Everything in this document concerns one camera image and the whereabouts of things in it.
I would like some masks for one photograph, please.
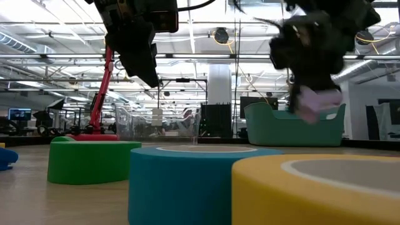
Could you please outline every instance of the red base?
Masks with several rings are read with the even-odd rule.
[[[115,134],[80,134],[66,136],[75,139],[75,141],[119,141]]]

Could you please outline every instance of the teal basket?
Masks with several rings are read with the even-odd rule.
[[[320,114],[317,124],[307,124],[287,111],[273,110],[264,102],[244,108],[249,142],[258,146],[340,146],[346,105]]]

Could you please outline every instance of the yellow cylinder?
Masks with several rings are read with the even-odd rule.
[[[398,225],[399,165],[396,157],[350,155],[240,160],[232,168],[232,225]]]

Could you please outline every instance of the clear plastic bin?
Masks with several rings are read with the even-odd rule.
[[[116,109],[117,135],[121,141],[197,144],[200,119],[198,107],[189,107],[181,114],[166,114],[159,109],[150,114],[128,112],[124,107]]]

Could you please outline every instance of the computer monitor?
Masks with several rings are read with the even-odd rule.
[[[266,97],[269,105],[273,110],[278,110],[278,98],[277,97]],[[253,103],[265,103],[265,99],[263,97],[240,97],[240,118],[245,119],[244,117],[244,108]]]
[[[12,121],[30,121],[32,109],[8,109],[8,119]]]

